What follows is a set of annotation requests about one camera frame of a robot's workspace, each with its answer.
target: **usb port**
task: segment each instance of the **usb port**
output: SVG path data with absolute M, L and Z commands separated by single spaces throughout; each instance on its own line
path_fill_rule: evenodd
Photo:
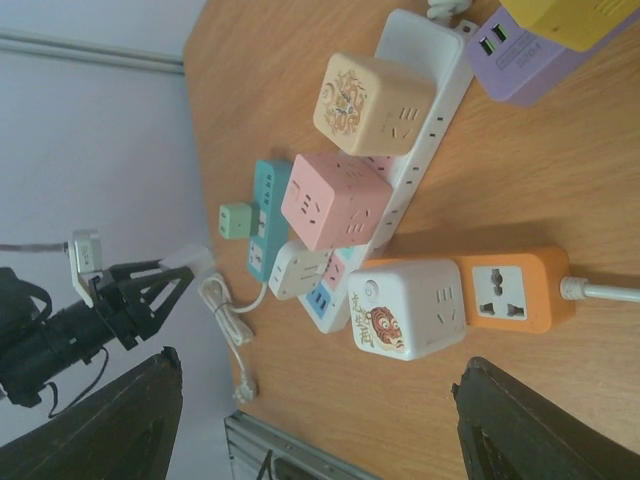
M 484 52 L 487 55 L 491 55 L 496 51 L 496 47 L 493 46 L 493 43 L 491 43 L 487 37 L 484 37 L 482 40 L 480 40 L 480 46 L 483 48 Z
M 504 27 L 499 23 L 491 29 L 495 36 L 500 40 L 500 43 L 507 39 L 507 32 L 504 31 Z

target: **purple power strip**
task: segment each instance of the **purple power strip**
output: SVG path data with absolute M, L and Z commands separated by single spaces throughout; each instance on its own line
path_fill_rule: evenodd
M 640 18 L 636 10 L 586 52 L 576 52 L 520 28 L 501 7 L 469 40 L 467 59 L 489 96 L 523 107 L 591 58 L 616 35 Z

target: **beige cube socket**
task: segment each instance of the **beige cube socket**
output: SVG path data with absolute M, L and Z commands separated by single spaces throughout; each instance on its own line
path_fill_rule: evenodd
M 435 85 L 391 60 L 336 53 L 329 60 L 313 123 L 349 155 L 408 153 Z

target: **table surface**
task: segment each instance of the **table surface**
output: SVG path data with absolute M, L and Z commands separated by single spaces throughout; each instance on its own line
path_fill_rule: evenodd
M 337 151 L 312 123 L 327 61 L 373 54 L 395 8 L 427 2 L 211 0 L 200 15 L 184 63 L 212 241 L 238 303 L 260 286 L 247 241 L 216 233 L 218 207 L 251 198 L 259 158 Z M 496 8 L 477 0 L 465 18 Z M 557 244 L 576 275 L 640 285 L 639 126 L 640 22 L 533 108 L 474 81 L 388 252 Z M 384 478 L 465 477 L 450 390 L 476 355 L 640 451 L 638 305 L 585 301 L 544 335 L 470 329 L 409 363 L 361 352 L 350 326 L 323 335 L 297 300 L 270 295 L 244 318 L 260 396 L 241 408 Z

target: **pink cube socket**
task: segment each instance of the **pink cube socket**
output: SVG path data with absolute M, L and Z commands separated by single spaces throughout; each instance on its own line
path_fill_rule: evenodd
M 298 155 L 282 214 L 309 250 L 364 245 L 391 192 L 391 186 L 357 157 Z

